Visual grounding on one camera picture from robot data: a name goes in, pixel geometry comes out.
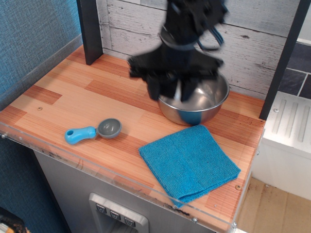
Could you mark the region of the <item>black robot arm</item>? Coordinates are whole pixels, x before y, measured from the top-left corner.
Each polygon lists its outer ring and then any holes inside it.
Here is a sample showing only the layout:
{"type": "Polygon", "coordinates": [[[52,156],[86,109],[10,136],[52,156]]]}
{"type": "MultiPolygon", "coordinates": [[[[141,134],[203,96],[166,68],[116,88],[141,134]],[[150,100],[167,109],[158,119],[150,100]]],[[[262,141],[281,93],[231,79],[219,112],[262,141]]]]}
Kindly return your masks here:
{"type": "Polygon", "coordinates": [[[161,44],[128,59],[130,77],[145,81],[153,100],[173,98],[180,90],[181,101],[187,101],[199,83],[218,77],[223,61],[207,55],[216,47],[203,46],[199,38],[209,31],[222,45],[215,26],[223,23],[227,11],[223,0],[169,0],[161,44]]]}

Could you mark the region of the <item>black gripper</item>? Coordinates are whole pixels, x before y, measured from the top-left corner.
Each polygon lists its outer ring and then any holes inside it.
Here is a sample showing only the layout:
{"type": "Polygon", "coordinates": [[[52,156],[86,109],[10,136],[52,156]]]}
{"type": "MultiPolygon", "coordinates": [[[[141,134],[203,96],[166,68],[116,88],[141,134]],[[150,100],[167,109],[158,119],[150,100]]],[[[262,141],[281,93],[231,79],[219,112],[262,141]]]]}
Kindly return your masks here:
{"type": "Polygon", "coordinates": [[[130,76],[146,80],[149,97],[157,101],[160,82],[181,81],[181,101],[187,101],[200,79],[215,79],[223,60],[196,48],[177,50],[162,43],[155,50],[128,59],[130,76]]]}

